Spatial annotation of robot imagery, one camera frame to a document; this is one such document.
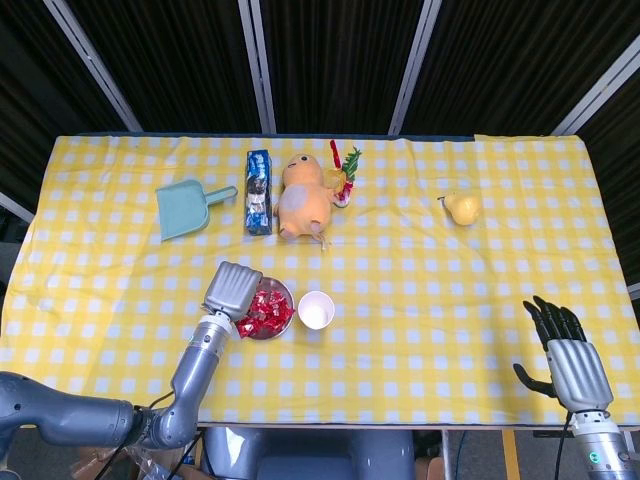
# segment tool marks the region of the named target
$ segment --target white cup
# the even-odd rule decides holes
[[[331,297],[318,290],[305,294],[298,303],[300,320],[312,330],[325,328],[331,323],[335,313],[336,306]]]

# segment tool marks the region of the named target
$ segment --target light blue dustpan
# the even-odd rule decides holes
[[[209,205],[233,198],[237,194],[236,187],[204,193],[202,185],[196,180],[185,180],[157,189],[161,240],[206,227],[209,223]]]

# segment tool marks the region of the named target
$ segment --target cable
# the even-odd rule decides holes
[[[204,437],[205,437],[204,432],[205,432],[205,430],[202,430],[202,433],[203,433],[203,435],[202,435],[202,455],[204,455],[204,461],[206,462],[207,469],[209,470],[208,473],[217,478],[217,475],[213,471],[213,467],[211,466],[211,460],[209,460],[209,452],[207,451],[207,444],[205,443],[205,440],[204,440]]]
[[[558,445],[558,456],[556,457],[556,473],[553,476],[554,480],[558,480],[560,476],[560,458],[562,458],[562,445],[564,444],[564,437],[566,436],[567,429],[569,428],[571,415],[571,412],[567,412],[567,420],[564,422],[564,427],[562,427],[562,437],[560,437],[560,444]]]
[[[149,405],[149,410],[151,410],[153,407],[155,407],[158,403],[160,403],[162,400],[165,400],[166,398],[169,398],[171,395],[173,394],[173,391],[167,393],[166,395],[163,395],[160,398],[155,399],[153,402],[151,402],[151,404]],[[140,407],[139,405],[136,405],[133,407],[134,410],[138,411],[140,410],[142,407]],[[129,437],[126,436],[125,439],[122,441],[122,443],[120,445],[118,445],[118,448],[116,448],[116,450],[111,454],[111,456],[109,457],[109,460],[107,460],[107,462],[104,464],[104,466],[102,467],[102,469],[98,472],[98,475],[96,475],[96,477],[93,480],[100,480],[102,477],[104,477],[105,473],[107,473],[107,470],[109,469],[109,467],[111,466],[111,464],[113,463],[113,461],[116,459],[116,457],[118,456],[118,454],[122,451],[122,449],[125,447],[127,440],[129,440]]]
[[[169,474],[169,476],[167,477],[167,480],[171,480],[173,477],[175,477],[176,473],[178,472],[178,469],[180,468],[180,466],[184,463],[185,458],[187,458],[187,456],[189,455],[189,453],[191,453],[191,450],[193,449],[193,447],[196,446],[196,443],[198,443],[198,441],[204,436],[204,430],[202,430],[198,436],[195,438],[195,440],[193,442],[191,442],[191,445],[189,446],[189,448],[187,448],[187,451],[184,452],[184,455],[182,455],[182,458],[180,459],[180,461],[178,462],[178,464],[173,467],[173,470],[171,470],[171,473]]]
[[[460,452],[462,452],[462,445],[464,444],[464,439],[467,436],[467,431],[462,432],[462,437],[460,438],[460,444],[458,445],[458,453],[456,454],[456,474],[453,477],[455,480],[458,480],[458,466],[460,465]]]

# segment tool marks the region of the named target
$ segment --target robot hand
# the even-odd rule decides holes
[[[637,480],[618,426],[606,408],[613,393],[593,344],[587,342],[578,317],[540,297],[523,302],[546,352],[551,383],[532,379],[518,363],[513,369],[529,390],[557,398],[572,418],[591,480]]]

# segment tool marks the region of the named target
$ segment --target dustpan handle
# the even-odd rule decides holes
[[[209,192],[204,194],[204,198],[207,201],[207,205],[213,205],[214,203],[222,202],[227,198],[233,198],[238,194],[236,187],[225,187],[215,192]]]

